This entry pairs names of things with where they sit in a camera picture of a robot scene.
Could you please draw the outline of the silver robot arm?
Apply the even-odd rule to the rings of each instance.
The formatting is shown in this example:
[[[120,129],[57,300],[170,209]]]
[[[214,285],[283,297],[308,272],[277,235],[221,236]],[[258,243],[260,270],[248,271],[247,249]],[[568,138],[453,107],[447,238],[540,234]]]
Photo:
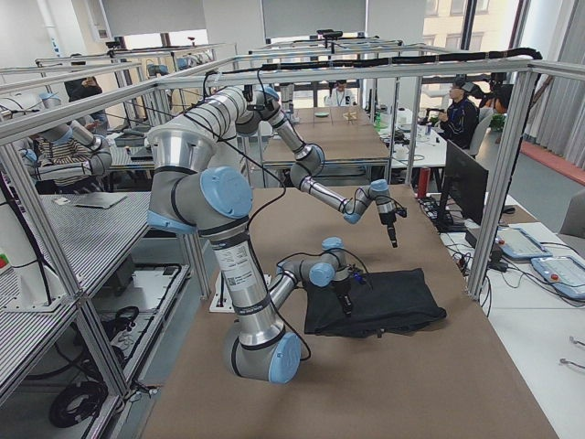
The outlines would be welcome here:
[[[235,375],[287,383],[302,357],[302,340],[286,329],[279,308],[302,281],[332,287],[350,306],[351,287],[341,240],[318,257],[287,262],[266,284],[248,232],[252,190],[229,166],[211,167],[216,143],[197,128],[159,125],[147,135],[155,171],[147,221],[175,234],[209,240],[228,289],[236,322],[224,349],[226,367]]]
[[[255,132],[261,122],[269,123],[294,155],[289,175],[297,189],[334,208],[351,224],[357,223],[369,205],[375,203],[391,245],[394,248],[398,246],[395,228],[397,208],[390,196],[387,180],[382,178],[359,187],[352,198],[344,198],[317,182],[314,177],[324,167],[324,151],[317,144],[306,143],[295,131],[290,118],[282,110],[278,94],[272,88],[253,90],[247,86],[241,90],[227,87],[198,102],[184,112],[184,116],[209,135],[213,142],[224,144],[228,141],[226,132],[231,128],[240,135],[248,135]]]

